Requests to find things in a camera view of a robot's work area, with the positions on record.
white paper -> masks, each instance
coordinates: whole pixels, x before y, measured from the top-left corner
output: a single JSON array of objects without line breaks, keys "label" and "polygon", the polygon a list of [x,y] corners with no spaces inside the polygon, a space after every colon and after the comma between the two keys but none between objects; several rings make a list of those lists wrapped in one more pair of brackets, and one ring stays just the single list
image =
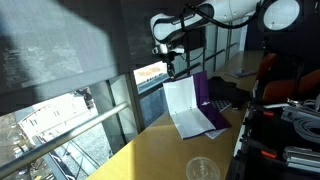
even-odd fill
[{"label": "white paper", "polygon": [[164,83],[169,113],[182,139],[215,130],[214,125],[197,107],[193,77]]},{"label": "white paper", "polygon": [[218,137],[221,133],[223,133],[223,131],[225,131],[227,128],[225,129],[219,129],[219,130],[214,130],[214,131],[210,131],[210,132],[206,132],[206,135],[211,138],[211,139],[215,139],[216,137]]},{"label": "white paper", "polygon": [[170,115],[197,107],[193,77],[164,83],[163,87]]},{"label": "white paper", "polygon": [[182,139],[197,136],[209,130],[215,130],[214,125],[198,108],[172,114],[171,117]]}]

wooden table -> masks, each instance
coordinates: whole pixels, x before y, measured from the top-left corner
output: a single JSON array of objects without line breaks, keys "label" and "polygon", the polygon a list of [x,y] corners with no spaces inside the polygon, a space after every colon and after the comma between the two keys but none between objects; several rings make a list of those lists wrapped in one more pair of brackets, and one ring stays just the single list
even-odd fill
[{"label": "wooden table", "polygon": [[[262,52],[240,52],[220,68],[215,75],[236,82],[239,88],[251,91],[255,75],[233,78],[223,72],[237,68],[257,70]],[[194,157],[214,161],[225,179],[246,108],[227,108],[222,115],[232,125],[216,139],[205,135],[182,140],[168,113],[128,143],[88,179],[180,180],[187,179],[186,165]]]}]

plastic cup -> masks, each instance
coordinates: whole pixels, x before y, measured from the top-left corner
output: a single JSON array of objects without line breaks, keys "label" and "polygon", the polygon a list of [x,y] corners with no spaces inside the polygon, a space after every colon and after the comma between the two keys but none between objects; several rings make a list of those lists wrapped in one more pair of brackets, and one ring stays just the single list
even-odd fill
[{"label": "plastic cup", "polygon": [[195,157],[186,168],[188,180],[220,180],[218,166],[208,158]]}]

glass window pane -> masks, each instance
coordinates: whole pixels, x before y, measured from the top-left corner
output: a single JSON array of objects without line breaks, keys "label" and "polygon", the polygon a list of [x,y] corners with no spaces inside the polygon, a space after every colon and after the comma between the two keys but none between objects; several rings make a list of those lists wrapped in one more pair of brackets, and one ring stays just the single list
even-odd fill
[{"label": "glass window pane", "polygon": [[[0,117],[0,166],[97,115],[86,87]],[[5,179],[85,179],[112,155],[100,123]]]},{"label": "glass window pane", "polygon": [[168,111],[163,88],[160,88],[140,100],[144,126],[148,127],[163,113]]},{"label": "glass window pane", "polygon": [[167,65],[163,62],[157,62],[134,70],[133,73],[138,87],[138,94],[168,79]]}]

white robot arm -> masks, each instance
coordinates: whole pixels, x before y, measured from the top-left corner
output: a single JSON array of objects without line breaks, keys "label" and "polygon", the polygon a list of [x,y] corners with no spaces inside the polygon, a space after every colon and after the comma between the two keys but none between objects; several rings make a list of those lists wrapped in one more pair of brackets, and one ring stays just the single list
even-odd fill
[{"label": "white robot arm", "polygon": [[[186,31],[215,24],[222,28],[240,28],[254,18],[258,19],[260,30],[269,32],[288,32],[303,21],[310,12],[318,10],[319,0],[206,0],[194,7],[186,5],[191,11],[180,16],[158,14],[151,18],[150,26],[155,48],[153,54],[165,58],[168,74],[173,76],[172,54],[184,53],[181,45],[174,46],[173,40],[183,37]],[[244,23],[229,26],[225,23],[243,18],[249,13],[253,16]]]}]

